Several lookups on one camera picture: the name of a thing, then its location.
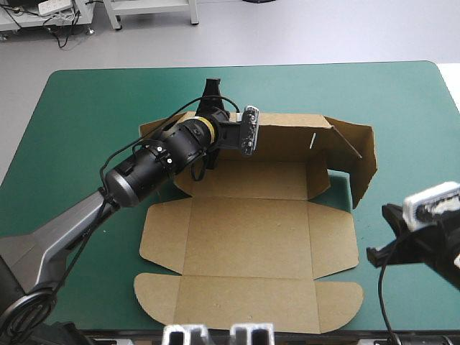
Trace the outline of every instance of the brown cardboard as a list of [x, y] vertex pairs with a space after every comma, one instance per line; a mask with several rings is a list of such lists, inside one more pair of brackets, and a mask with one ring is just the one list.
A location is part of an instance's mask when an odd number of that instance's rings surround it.
[[372, 128], [260, 114], [257, 145], [249, 159], [222, 151], [199, 183], [185, 171], [175, 183], [193, 197], [150, 207], [140, 254], [182, 274], [136, 277], [139, 303], [156, 320], [322, 333], [359, 310], [356, 283], [315, 281], [358, 264], [351, 214], [307, 200], [329, 187], [334, 168], [350, 174], [358, 204], [377, 169]]

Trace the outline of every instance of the cardboard box lid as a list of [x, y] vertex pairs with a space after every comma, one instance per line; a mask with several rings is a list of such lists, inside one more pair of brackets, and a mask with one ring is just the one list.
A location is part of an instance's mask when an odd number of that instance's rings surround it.
[[356, 283], [314, 281], [357, 265], [351, 214], [307, 200], [327, 189], [334, 167], [356, 176], [358, 203], [376, 169], [372, 129], [319, 115], [261, 114], [260, 121], [253, 157], [222, 152], [199, 183], [185, 171], [175, 182], [193, 197], [147, 213], [140, 254], [183, 274], [135, 280], [139, 303], [160, 322], [274, 322], [278, 331], [321, 333], [359, 310]]

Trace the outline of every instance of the green table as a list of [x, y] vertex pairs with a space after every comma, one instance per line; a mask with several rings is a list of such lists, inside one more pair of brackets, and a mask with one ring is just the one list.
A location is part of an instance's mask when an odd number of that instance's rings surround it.
[[[459, 113], [437, 67], [428, 62], [53, 73], [0, 188], [1, 235], [25, 234], [92, 193], [106, 156], [137, 137], [139, 124], [199, 96], [207, 77], [220, 77], [222, 94], [241, 106], [320, 113], [374, 127], [379, 171], [353, 211], [360, 263], [325, 279], [357, 281], [364, 288], [363, 306], [346, 329], [383, 329], [378, 270], [365, 254], [366, 247], [392, 239], [380, 206], [460, 180]], [[348, 208], [344, 179], [333, 181], [317, 202]], [[171, 188], [167, 194], [177, 197]], [[133, 289], [140, 272], [167, 272], [138, 253], [153, 201], [121, 210], [94, 235], [50, 321], [71, 320], [79, 328], [160, 327], [141, 309]], [[424, 265], [389, 268], [385, 299], [396, 329], [459, 327], [458, 291]]]

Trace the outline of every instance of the black cable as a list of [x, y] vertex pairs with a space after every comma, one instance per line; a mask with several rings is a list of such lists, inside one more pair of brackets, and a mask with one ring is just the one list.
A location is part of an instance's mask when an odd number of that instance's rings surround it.
[[237, 113], [239, 113], [239, 107], [237, 106], [237, 104], [235, 102], [233, 102], [231, 99], [227, 98], [227, 97], [223, 97], [223, 96], [201, 96], [201, 97], [198, 97], [198, 98], [195, 98], [193, 99], [192, 101], [188, 102], [186, 105], [184, 106], [181, 106], [178, 110], [176, 110], [174, 113], [172, 113], [171, 115], [169, 115], [165, 120], [163, 120], [158, 126], [156, 126], [155, 128], [149, 130], [144, 136], [134, 140], [133, 142], [130, 142], [129, 144], [123, 146], [121, 149], [118, 149], [117, 151], [115, 151], [114, 153], [112, 153], [111, 155], [109, 155], [109, 157], [107, 158], [106, 162], [102, 165], [101, 169], [99, 169], [99, 177], [101, 178], [101, 182], [102, 182], [102, 185], [103, 185], [103, 189], [108, 192], [109, 189], [107, 187], [107, 182], [106, 182], [106, 179], [105, 179], [105, 176], [104, 176], [104, 170], [107, 168], [107, 166], [109, 165], [110, 161], [117, 155], [119, 155], [120, 153], [122, 153], [124, 150], [127, 150], [129, 149], [132, 145], [135, 145], [137, 144], [138, 142], [142, 141], [143, 139], [145, 139], [146, 137], [148, 137], [149, 135], [151, 135], [153, 132], [157, 131], [158, 129], [161, 129], [163, 128], [168, 122], [169, 120], [171, 120], [171, 118], [174, 116], [174, 115], [177, 115], [179, 114], [182, 110], [184, 110], [185, 108], [187, 108], [189, 105], [191, 104], [194, 104], [195, 102], [197, 101], [201, 101], [202, 99], [212, 99], [212, 98], [217, 98], [217, 99], [222, 99], [224, 101], [227, 101], [229, 102], [236, 110]]
[[396, 252], [398, 244], [401, 243], [402, 241], [404, 241], [405, 239], [407, 239], [409, 237], [409, 235], [410, 235], [410, 233], [401, 234], [393, 242], [393, 245], [392, 245], [392, 248], [390, 250], [390, 253], [388, 254], [388, 256], [385, 259], [385, 261], [383, 262], [382, 269], [380, 270], [379, 282], [378, 282], [378, 286], [377, 286], [378, 287], [378, 294], [379, 294], [380, 311], [382, 312], [383, 321], [385, 322], [385, 325], [386, 325], [387, 330], [388, 330], [388, 334], [390, 335], [390, 339], [391, 339], [393, 345], [398, 345], [400, 342], [399, 342], [399, 338], [397, 337], [396, 333], [391, 328], [390, 321], [388, 320], [388, 316], [387, 316], [387, 311], [385, 309], [385, 302], [383, 301], [383, 294], [382, 294], [383, 276], [385, 274], [385, 270], [387, 269], [388, 263], [390, 262], [392, 256]]
[[70, 24], [70, 29], [68, 30], [68, 32], [67, 32], [67, 34], [65, 36], [65, 41], [64, 41], [63, 44], [61, 44], [59, 36], [57, 36], [54, 32], [51, 33], [54, 36], [54, 38], [57, 40], [57, 45], [59, 46], [60, 49], [63, 49], [67, 45], [69, 37], [73, 33], [73, 29], [77, 25], [79, 18], [80, 18], [80, 11], [77, 11], [75, 13], [75, 18], [72, 20], [72, 24]]

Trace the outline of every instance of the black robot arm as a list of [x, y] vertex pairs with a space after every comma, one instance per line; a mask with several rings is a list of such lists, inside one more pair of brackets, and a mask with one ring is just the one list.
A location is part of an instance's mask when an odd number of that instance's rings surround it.
[[75, 263], [67, 266], [68, 255], [79, 244], [81, 252], [94, 229], [120, 208], [136, 206], [202, 158], [203, 169], [212, 168], [220, 149], [251, 155], [259, 111], [247, 106], [237, 116], [230, 121], [219, 80], [208, 79], [195, 116], [143, 137], [131, 156], [107, 172], [102, 188], [31, 234], [0, 239], [0, 343], [23, 342], [46, 319]]

